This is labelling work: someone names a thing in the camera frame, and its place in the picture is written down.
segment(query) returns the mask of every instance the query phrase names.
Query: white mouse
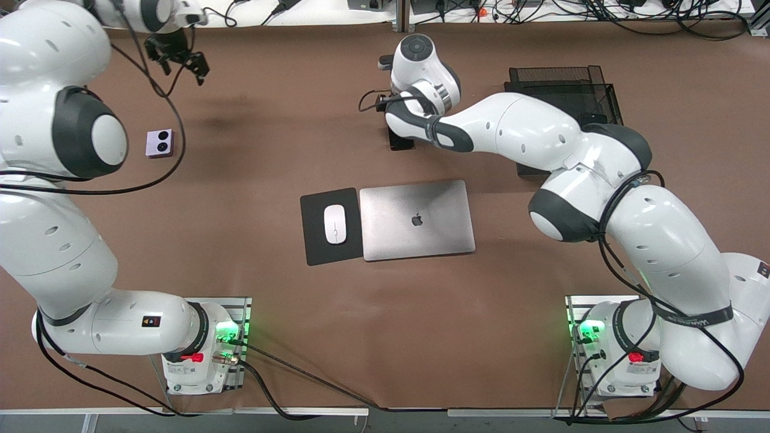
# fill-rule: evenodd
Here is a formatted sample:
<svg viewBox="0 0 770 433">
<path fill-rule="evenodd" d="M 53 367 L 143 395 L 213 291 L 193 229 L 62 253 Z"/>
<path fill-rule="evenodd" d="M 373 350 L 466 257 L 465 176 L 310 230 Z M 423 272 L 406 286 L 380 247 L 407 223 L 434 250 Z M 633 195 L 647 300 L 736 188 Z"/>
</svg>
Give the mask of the white mouse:
<svg viewBox="0 0 770 433">
<path fill-rule="evenodd" d="M 345 242 L 347 226 L 345 224 L 345 208 L 339 204 L 327 206 L 323 210 L 323 227 L 326 229 L 326 241 L 332 245 Z"/>
</svg>

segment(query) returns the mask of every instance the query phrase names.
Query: laptop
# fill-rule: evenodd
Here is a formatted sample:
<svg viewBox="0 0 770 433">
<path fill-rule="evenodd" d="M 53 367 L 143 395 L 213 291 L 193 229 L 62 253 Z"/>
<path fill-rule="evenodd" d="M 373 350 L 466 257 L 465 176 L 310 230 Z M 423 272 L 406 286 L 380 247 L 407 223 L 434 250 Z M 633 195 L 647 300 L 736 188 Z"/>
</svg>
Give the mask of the laptop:
<svg viewBox="0 0 770 433">
<path fill-rule="evenodd" d="M 366 261 L 476 250 L 463 180 L 359 192 Z"/>
</svg>

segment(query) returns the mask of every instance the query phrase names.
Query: brown table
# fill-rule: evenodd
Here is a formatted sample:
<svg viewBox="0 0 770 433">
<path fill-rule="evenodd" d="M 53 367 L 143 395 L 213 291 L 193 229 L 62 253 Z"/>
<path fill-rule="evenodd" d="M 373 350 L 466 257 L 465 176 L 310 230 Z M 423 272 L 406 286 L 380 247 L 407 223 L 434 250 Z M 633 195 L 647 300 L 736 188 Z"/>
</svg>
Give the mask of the brown table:
<svg viewBox="0 0 770 433">
<path fill-rule="evenodd" d="M 652 168 L 666 175 L 717 246 L 770 257 L 766 41 L 641 37 L 608 23 L 424 31 L 462 80 L 458 109 L 502 91 L 511 66 L 600 65 L 615 84 L 625 123 L 650 142 Z M 628 292 L 604 269 L 595 245 L 562 244 L 537 231 L 527 215 L 537 184 L 519 179 L 511 161 L 428 145 L 388 150 L 382 115 L 355 107 L 365 91 L 388 86 L 377 58 L 401 36 L 390 25 L 198 36 L 212 72 L 203 87 L 184 74 L 173 96 L 189 136 L 179 171 L 139 193 L 75 198 L 119 259 L 115 286 L 252 296 L 253 343 L 383 406 L 552 406 L 570 346 L 564 295 Z M 117 42 L 131 48 L 128 39 Z M 91 182 L 94 188 L 143 183 L 172 163 L 143 155 L 146 131 L 176 128 L 167 106 L 114 57 L 91 88 L 125 123 L 132 151 L 122 170 Z M 467 182 L 476 253 L 306 265 L 300 196 L 444 179 Z M 121 405 L 47 365 L 30 338 L 33 300 L 5 273 L 0 286 L 0 408 Z M 770 409 L 762 397 L 770 387 L 763 362 L 769 355 L 765 335 L 743 389 L 720 408 Z M 83 358 L 161 395 L 147 357 Z M 274 365 L 256 365 L 280 404 L 353 404 Z M 715 395 L 692 392 L 685 400 Z M 179 406 L 266 401 L 249 379 L 243 390 Z"/>
</svg>

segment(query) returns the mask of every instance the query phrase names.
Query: small black label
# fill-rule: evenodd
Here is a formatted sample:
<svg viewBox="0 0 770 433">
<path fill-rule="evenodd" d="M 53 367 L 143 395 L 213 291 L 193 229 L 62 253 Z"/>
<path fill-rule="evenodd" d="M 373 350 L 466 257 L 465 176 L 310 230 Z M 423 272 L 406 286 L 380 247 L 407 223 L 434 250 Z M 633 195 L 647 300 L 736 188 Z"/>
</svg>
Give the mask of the small black label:
<svg viewBox="0 0 770 433">
<path fill-rule="evenodd" d="M 757 273 L 765 278 L 770 278 L 770 267 L 768 267 L 768 264 L 765 262 L 759 262 L 759 269 L 757 269 Z"/>
<path fill-rule="evenodd" d="M 142 319 L 142 327 L 158 327 L 160 326 L 160 316 L 145 316 Z"/>
</svg>

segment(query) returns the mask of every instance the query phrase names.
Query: black mouse pad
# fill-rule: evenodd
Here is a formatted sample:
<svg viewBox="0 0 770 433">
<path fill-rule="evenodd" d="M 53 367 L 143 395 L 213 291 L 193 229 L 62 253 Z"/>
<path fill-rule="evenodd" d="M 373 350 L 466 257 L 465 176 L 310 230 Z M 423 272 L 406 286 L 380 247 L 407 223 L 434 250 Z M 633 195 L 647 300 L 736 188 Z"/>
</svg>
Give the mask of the black mouse pad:
<svg viewBox="0 0 770 433">
<path fill-rule="evenodd" d="M 345 208 L 345 242 L 332 245 L 326 241 L 323 211 L 333 204 Z M 309 266 L 363 257 L 361 211 L 355 188 L 310 194 L 300 197 L 302 229 L 305 232 L 305 256 Z"/>
</svg>

